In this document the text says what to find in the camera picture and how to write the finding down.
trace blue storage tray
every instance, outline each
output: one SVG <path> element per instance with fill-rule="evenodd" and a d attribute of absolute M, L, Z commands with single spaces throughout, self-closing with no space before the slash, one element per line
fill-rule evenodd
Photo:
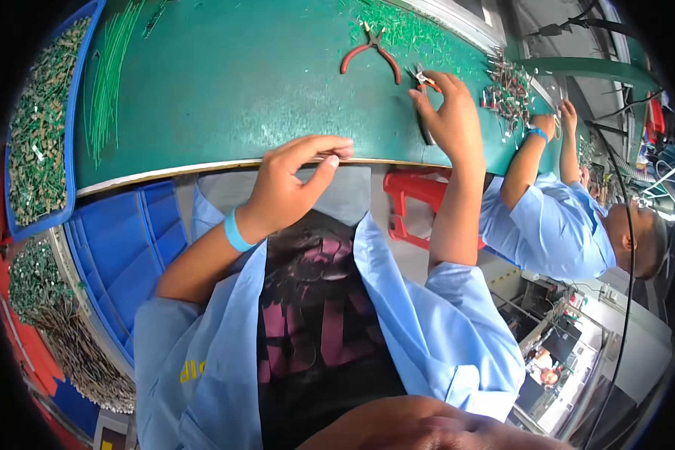
<path fill-rule="evenodd" d="M 135 312 L 187 248 L 171 181 L 120 193 L 75 211 L 65 224 L 70 252 L 100 321 L 133 361 Z"/>
<path fill-rule="evenodd" d="M 65 116 L 65 141 L 64 141 L 64 155 L 63 164 L 65 169 L 65 189 L 67 190 L 67 205 L 62 210 L 55 210 L 48 215 L 41 217 L 33 223 L 26 226 L 20 226 L 15 223 L 15 214 L 10 206 L 10 147 L 5 146 L 5 212 L 8 221 L 8 228 L 10 235 L 16 242 L 33 236 L 41 231 L 52 228 L 55 225 L 65 223 L 72 215 L 72 210 L 75 209 L 75 170 L 72 159 L 72 138 L 75 130 L 75 103 L 78 101 L 78 91 L 80 89 L 80 79 L 83 75 L 83 66 L 88 54 L 88 47 L 90 40 L 93 37 L 100 13 L 105 7 L 106 0 L 92 0 L 88 4 L 80 8 L 76 13 L 65 20 L 50 36 L 52 41 L 57 36 L 60 36 L 63 31 L 68 29 L 72 23 L 83 17 L 92 17 L 88 29 L 85 31 L 85 37 L 82 39 L 80 49 L 78 51 L 78 60 L 75 62 L 75 69 L 72 72 L 72 81 L 70 81 L 70 91 L 67 93 L 67 115 Z M 8 139 L 10 142 L 10 130 L 8 130 Z"/>

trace ear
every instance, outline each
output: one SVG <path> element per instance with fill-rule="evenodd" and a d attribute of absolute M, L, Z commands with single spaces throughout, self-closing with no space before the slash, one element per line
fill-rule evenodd
<path fill-rule="evenodd" d="M 630 251 L 630 235 L 622 235 L 622 249 L 625 251 Z M 638 243 L 635 242 L 635 249 L 638 249 Z"/>

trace fingernail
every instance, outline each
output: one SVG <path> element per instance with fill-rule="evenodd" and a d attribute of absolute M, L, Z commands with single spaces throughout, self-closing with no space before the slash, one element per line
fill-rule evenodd
<path fill-rule="evenodd" d="M 325 162 L 331 165 L 332 167 L 337 168 L 338 164 L 340 164 L 340 158 L 337 157 L 336 155 L 330 155 L 325 158 Z"/>

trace red stool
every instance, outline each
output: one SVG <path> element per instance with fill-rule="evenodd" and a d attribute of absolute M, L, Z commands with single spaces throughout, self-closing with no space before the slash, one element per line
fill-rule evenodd
<path fill-rule="evenodd" d="M 437 213 L 445 196 L 447 183 L 441 183 L 436 180 L 423 178 L 425 175 L 439 174 L 443 178 L 450 179 L 451 170 L 449 168 L 418 168 L 418 169 L 398 169 L 391 172 L 383 178 L 383 190 L 392 197 L 394 214 L 391 216 L 391 226 L 388 228 L 390 239 L 404 240 L 414 246 L 430 249 L 430 240 L 418 238 L 407 232 L 407 227 L 403 219 L 407 216 L 405 198 L 410 197 L 427 203 L 432 207 L 432 211 Z M 477 248 L 485 247 L 482 239 L 478 238 Z"/>

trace green workbench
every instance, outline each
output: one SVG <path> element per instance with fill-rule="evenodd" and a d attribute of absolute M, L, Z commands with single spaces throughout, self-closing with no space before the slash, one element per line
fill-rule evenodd
<path fill-rule="evenodd" d="M 81 89 L 75 118 L 78 194 L 111 183 L 253 164 L 266 150 L 306 134 L 349 136 L 363 161 L 447 166 L 443 152 L 423 142 L 407 96 L 414 80 L 405 65 L 420 61 L 459 72 L 477 103 L 490 83 L 486 56 L 450 31 L 450 58 L 442 60 L 457 67 L 435 65 L 438 59 L 423 45 L 420 51 L 388 48 L 403 68 L 400 85 L 374 49 L 357 55 L 341 75 L 342 57 L 367 41 L 362 35 L 351 41 L 360 10 L 356 0 L 172 1 L 143 40 L 157 4 L 146 1 L 124 59 L 118 148 L 111 138 L 96 168 L 87 149 L 83 102 L 90 102 L 104 25 L 125 0 L 108 0 L 102 14 L 82 80 L 88 89 Z M 549 112 L 535 97 L 534 113 Z M 437 106 L 442 97 L 431 92 L 430 98 Z M 493 113 L 478 108 L 478 114 L 487 169 L 504 174 L 515 142 L 503 142 Z M 559 148 L 557 140 L 550 143 L 540 171 L 557 171 Z"/>

